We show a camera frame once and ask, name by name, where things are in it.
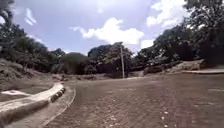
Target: white cloud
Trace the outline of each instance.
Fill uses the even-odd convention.
[[[123,41],[126,44],[138,44],[139,39],[144,36],[144,33],[138,31],[136,28],[121,30],[120,24],[122,23],[123,20],[110,18],[106,21],[102,28],[89,29],[88,31],[81,27],[70,27],[70,29],[74,31],[80,31],[83,38],[96,37],[99,40],[104,40],[110,44],[119,41]]]
[[[26,9],[26,17],[24,20],[27,24],[29,24],[31,26],[33,26],[34,24],[37,23],[36,19],[33,16],[32,11],[29,8]]]
[[[162,27],[166,28],[166,27],[172,27],[175,26],[179,23],[178,19],[172,19],[172,20],[167,20],[163,23]]]
[[[141,48],[148,48],[148,47],[152,47],[153,46],[153,42],[154,42],[154,39],[153,40],[143,40],[141,42]]]
[[[154,18],[154,17],[149,16],[149,17],[147,18],[147,25],[148,25],[148,26],[154,25],[154,24],[156,24],[156,22],[157,22],[157,19]]]
[[[157,16],[147,18],[148,27],[156,24],[162,24],[162,27],[168,27],[180,23],[184,16],[188,16],[183,8],[186,2],[184,0],[160,0],[160,2],[151,6],[156,11],[161,11]]]
[[[36,37],[34,35],[27,35],[27,36],[30,37],[30,38],[33,38],[37,42],[44,43],[44,41],[42,39],[40,39],[40,38],[38,38],[38,37]]]
[[[71,53],[72,51],[71,50],[67,50],[67,49],[63,49],[63,51],[68,54],[68,53]]]

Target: blue sky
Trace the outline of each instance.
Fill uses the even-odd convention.
[[[123,41],[133,52],[179,24],[184,0],[15,0],[14,22],[50,50],[87,54]]]

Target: foliage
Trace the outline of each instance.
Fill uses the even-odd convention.
[[[97,64],[103,64],[104,58],[106,57],[106,54],[109,52],[111,47],[112,45],[101,45],[99,47],[92,48],[88,52],[88,57]]]
[[[122,55],[124,59],[125,71],[128,71],[130,68],[132,52],[128,48],[125,48],[122,43],[115,43],[104,58],[104,63],[110,65],[112,72],[122,71],[121,49],[123,49]]]
[[[54,50],[54,51],[51,51],[51,53],[55,56],[55,57],[58,57],[58,58],[61,58],[63,56],[65,56],[65,52],[62,51],[60,48]]]
[[[85,74],[94,74],[97,72],[96,67],[94,67],[93,65],[87,65],[84,71],[85,71]]]
[[[138,52],[137,56],[135,56],[135,63],[137,63],[137,66],[145,67],[148,61],[155,58],[157,55],[158,53],[154,46],[144,48],[140,52]]]
[[[1,0],[0,1],[0,17],[5,20],[7,26],[11,25],[12,11],[10,5],[14,3],[14,0]]]
[[[193,60],[193,50],[189,42],[191,36],[191,31],[184,26],[176,26],[164,31],[164,33],[154,41],[157,55],[168,57],[170,61]]]
[[[192,12],[188,18],[194,32],[191,42],[195,44],[199,58],[223,54],[224,6],[222,0],[186,0],[185,8]]]
[[[0,25],[0,57],[20,63],[24,68],[34,68],[39,71],[49,72],[56,57],[47,48],[26,36],[18,25]]]
[[[81,53],[69,53],[63,56],[60,60],[60,64],[64,66],[65,73],[68,74],[83,74],[87,57]]]

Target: street light pole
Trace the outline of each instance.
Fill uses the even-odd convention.
[[[124,72],[124,56],[123,56],[123,47],[122,47],[122,43],[121,43],[121,65],[122,65],[122,76],[123,78],[125,78],[125,72]]]

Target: asphalt road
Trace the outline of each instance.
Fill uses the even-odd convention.
[[[68,84],[72,105],[46,128],[223,128],[224,75]]]

